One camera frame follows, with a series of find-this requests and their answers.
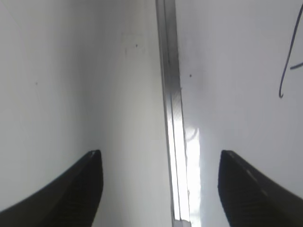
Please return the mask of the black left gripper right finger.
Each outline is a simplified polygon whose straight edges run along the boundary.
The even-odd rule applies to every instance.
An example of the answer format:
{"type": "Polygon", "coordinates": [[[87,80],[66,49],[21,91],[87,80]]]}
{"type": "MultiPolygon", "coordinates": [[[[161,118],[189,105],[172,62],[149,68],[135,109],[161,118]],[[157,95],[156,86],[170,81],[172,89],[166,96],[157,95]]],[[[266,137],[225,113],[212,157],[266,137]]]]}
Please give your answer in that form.
{"type": "Polygon", "coordinates": [[[231,227],[301,227],[303,200],[231,150],[223,150],[218,193],[231,227]]]}

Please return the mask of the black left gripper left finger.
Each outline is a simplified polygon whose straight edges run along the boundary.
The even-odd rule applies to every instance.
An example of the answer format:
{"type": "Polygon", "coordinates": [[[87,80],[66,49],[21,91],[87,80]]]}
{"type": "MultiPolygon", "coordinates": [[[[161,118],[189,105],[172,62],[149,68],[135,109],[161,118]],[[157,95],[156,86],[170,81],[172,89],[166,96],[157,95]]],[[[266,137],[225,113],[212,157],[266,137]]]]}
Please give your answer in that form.
{"type": "Polygon", "coordinates": [[[90,151],[41,190],[1,211],[2,227],[90,227],[103,192],[100,150],[90,151]]]}

